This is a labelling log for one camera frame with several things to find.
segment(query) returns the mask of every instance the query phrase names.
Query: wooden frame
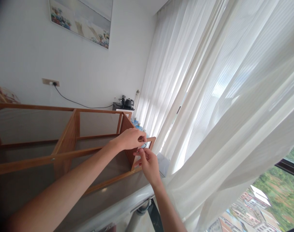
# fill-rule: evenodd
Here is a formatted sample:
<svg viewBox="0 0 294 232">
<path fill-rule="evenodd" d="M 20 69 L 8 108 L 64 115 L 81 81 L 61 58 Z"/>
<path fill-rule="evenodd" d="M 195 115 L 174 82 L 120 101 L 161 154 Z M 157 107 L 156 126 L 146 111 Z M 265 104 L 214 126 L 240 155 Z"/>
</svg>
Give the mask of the wooden frame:
<svg viewBox="0 0 294 232">
<path fill-rule="evenodd" d="M 75 109 L 75 108 L 65 108 L 65 107 L 52 107 L 52 106 L 36 106 L 36 105 L 23 105 L 23 104 L 9 104 L 9 103 L 0 103 L 0 110 L 4 108 L 13 108 L 13 109 L 30 109 L 30 110 L 52 110 L 52 111 L 71 111 L 72 115 L 58 140 L 45 140 L 45 141 L 35 141 L 35 142 L 24 142 L 24 143 L 15 143 L 15 144 L 2 144 L 0 139 L 0 149 L 11 149 L 19 147 L 28 147 L 41 144 L 56 143 L 56 146 L 50 156 L 44 156 L 33 159 L 26 159 L 10 163 L 0 164 L 0 175 L 10 172 L 15 172 L 19 170 L 24 170 L 32 167 L 38 167 L 47 164 L 54 164 L 55 178 L 58 179 L 64 174 L 69 172 L 71 161 L 73 158 L 82 157 L 90 154 L 95 154 L 102 147 L 94 147 L 90 149 L 75 150 L 77 140 L 84 139 L 94 139 L 94 138 L 105 138 L 105 137 L 114 137 L 118 136 L 120 133 L 124 132 L 126 129 L 134 128 L 130 118 L 132 112 L 126 112 L 129 117 L 122 111 L 105 111 L 105 110 L 91 110 L 91 109 Z M 94 113 L 110 113 L 110 114 L 119 114 L 117 130 L 115 134 L 106 134 L 106 135 L 95 135 L 95 136 L 80 136 L 80 112 L 94 112 Z M 147 142 L 150 142 L 149 148 L 152 149 L 155 142 L 155 137 L 148 138 Z M 92 186 L 87 189 L 84 195 L 89 194 L 100 188 L 104 188 L 116 181 L 119 181 L 129 175 L 132 175 L 141 170 L 140 167 L 134 168 L 134 163 L 138 159 L 137 156 L 133 156 L 133 153 L 137 149 L 125 150 L 127 159 L 130 164 L 130 171 L 119 176 L 116 176 L 112 179 L 104 181 L 100 184 Z"/>
</svg>

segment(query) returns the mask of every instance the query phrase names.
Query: black cable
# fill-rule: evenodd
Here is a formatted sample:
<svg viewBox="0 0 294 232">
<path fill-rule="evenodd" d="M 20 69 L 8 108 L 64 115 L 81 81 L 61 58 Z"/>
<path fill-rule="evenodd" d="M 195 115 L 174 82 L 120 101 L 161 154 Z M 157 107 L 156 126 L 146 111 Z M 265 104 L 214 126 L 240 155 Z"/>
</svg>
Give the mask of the black cable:
<svg viewBox="0 0 294 232">
<path fill-rule="evenodd" d="M 54 82 L 53 83 L 53 85 L 54 85 L 54 87 L 56 88 L 56 90 L 58 91 L 58 93 L 62 96 L 62 97 L 64 97 L 66 100 L 68 100 L 68 101 L 71 101 L 71 102 L 74 102 L 74 101 L 72 101 L 72 100 L 70 100 L 70 99 L 67 99 L 65 96 L 63 96 L 60 92 L 59 92 L 59 90 L 57 89 L 57 87 L 56 87 L 56 83 Z M 88 106 L 84 106 L 84 107 L 86 107 L 86 108 L 89 108 L 89 109 L 102 109 L 102 108 L 108 108 L 108 107 L 111 107 L 112 105 L 110 105 L 110 106 L 106 106 L 106 107 L 88 107 Z"/>
</svg>

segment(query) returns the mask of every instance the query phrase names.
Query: hand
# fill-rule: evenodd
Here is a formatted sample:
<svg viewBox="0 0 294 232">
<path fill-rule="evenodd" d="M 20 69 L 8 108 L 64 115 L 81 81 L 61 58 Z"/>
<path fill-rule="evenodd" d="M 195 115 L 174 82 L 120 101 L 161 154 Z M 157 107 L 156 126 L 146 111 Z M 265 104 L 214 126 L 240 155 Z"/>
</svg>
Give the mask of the hand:
<svg viewBox="0 0 294 232">
<path fill-rule="evenodd" d="M 141 159 L 138 160 L 134 166 L 142 166 L 143 173 L 151 184 L 152 188 L 161 185 L 162 182 L 159 173 L 157 156 L 148 148 L 140 148 L 139 153 L 133 153 L 133 155 L 141 156 Z"/>
<path fill-rule="evenodd" d="M 142 137 L 143 142 L 139 142 L 138 139 Z M 120 148 L 120 150 L 130 150 L 133 148 L 141 147 L 145 142 L 147 142 L 146 133 L 140 131 L 136 128 L 131 128 L 125 130 L 122 134 L 120 134 L 115 139 L 111 140 L 114 142 L 116 146 Z"/>
</svg>

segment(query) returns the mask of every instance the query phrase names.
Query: painting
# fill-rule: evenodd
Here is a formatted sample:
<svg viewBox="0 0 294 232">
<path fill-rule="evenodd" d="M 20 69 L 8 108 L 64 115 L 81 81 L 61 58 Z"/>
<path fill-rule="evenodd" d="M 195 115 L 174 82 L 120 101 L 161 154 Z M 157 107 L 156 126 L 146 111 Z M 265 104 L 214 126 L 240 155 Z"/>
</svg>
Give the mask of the painting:
<svg viewBox="0 0 294 232">
<path fill-rule="evenodd" d="M 113 0 L 49 0 L 53 23 L 108 49 Z"/>
</svg>

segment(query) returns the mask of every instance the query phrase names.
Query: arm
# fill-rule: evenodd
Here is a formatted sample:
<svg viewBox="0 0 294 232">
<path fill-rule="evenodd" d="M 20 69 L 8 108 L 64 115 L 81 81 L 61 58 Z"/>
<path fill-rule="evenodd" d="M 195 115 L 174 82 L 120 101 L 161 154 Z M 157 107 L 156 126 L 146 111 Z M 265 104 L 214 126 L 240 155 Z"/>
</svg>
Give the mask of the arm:
<svg viewBox="0 0 294 232">
<path fill-rule="evenodd" d="M 142 165 L 144 175 L 153 188 L 164 231 L 187 231 L 162 184 L 157 156 L 148 148 L 141 148 L 139 154 L 134 153 L 134 155 L 141 156 L 141 159 L 136 162 L 136 165 Z"/>
<path fill-rule="evenodd" d="M 54 231 L 105 166 L 122 150 L 142 146 L 146 133 L 128 129 L 99 152 L 55 181 L 41 194 L 13 214 L 9 231 Z"/>
</svg>

